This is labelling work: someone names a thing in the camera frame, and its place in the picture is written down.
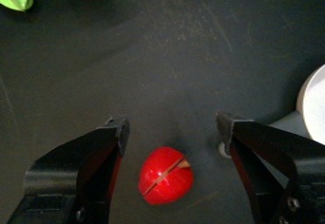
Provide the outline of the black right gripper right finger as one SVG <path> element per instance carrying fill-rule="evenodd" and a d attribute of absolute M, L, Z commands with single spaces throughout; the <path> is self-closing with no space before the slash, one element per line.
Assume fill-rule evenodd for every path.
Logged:
<path fill-rule="evenodd" d="M 255 224 L 325 224 L 325 145 L 224 112 L 215 124 Z"/>

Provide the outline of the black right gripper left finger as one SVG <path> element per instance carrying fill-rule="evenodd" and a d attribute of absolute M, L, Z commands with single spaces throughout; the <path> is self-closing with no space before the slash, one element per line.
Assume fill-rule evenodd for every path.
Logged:
<path fill-rule="evenodd" d="M 6 224 L 109 224 L 128 136 L 128 120 L 108 120 L 41 156 L 25 172 L 23 196 Z"/>

